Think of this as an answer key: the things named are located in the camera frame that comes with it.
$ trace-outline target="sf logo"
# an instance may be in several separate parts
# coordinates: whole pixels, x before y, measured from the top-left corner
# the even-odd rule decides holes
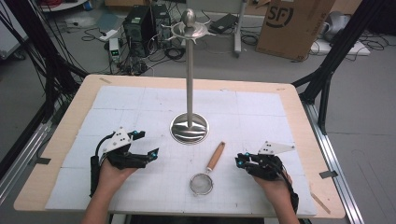
[[[282,28],[286,26],[293,16],[293,8],[271,7],[266,24],[272,28]]]

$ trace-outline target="round metal base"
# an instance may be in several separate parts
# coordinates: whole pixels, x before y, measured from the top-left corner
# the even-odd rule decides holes
[[[179,143],[193,145],[202,142],[207,137],[209,124],[201,115],[192,114],[192,125],[189,127],[186,113],[172,120],[170,131]]]

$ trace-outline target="white tabletop mat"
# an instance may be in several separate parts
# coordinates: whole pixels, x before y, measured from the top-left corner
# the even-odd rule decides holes
[[[172,119],[187,111],[185,90],[102,87],[64,160],[46,209],[85,210],[90,201],[90,156],[103,137],[122,126],[127,132],[146,132],[146,137],[133,141],[134,154],[146,155],[157,147],[160,151],[156,161],[127,179],[110,211],[274,217],[262,189],[236,167],[234,157],[240,152],[256,154],[266,140],[294,145],[279,95],[226,90],[193,94],[193,112],[206,118],[209,134],[203,142],[187,146],[169,131]],[[206,196],[194,196],[190,179],[205,171],[221,141],[226,146],[210,173],[214,188]],[[317,211],[297,151],[278,156],[300,195],[298,215],[314,216]]]

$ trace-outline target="person's left hand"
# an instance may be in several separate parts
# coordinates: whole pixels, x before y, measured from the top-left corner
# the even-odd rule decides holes
[[[110,164],[108,159],[102,163],[100,170],[98,191],[114,194],[123,182],[133,174],[137,168],[125,168],[120,170]]]

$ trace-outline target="wooden handle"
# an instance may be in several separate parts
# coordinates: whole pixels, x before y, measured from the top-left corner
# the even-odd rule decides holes
[[[215,168],[216,163],[218,163],[218,160],[221,156],[221,153],[222,153],[222,150],[224,149],[224,147],[225,147],[225,143],[220,142],[218,148],[216,148],[216,151],[213,153],[212,158],[210,159],[209,163],[207,164],[207,169],[209,171],[212,171]]]

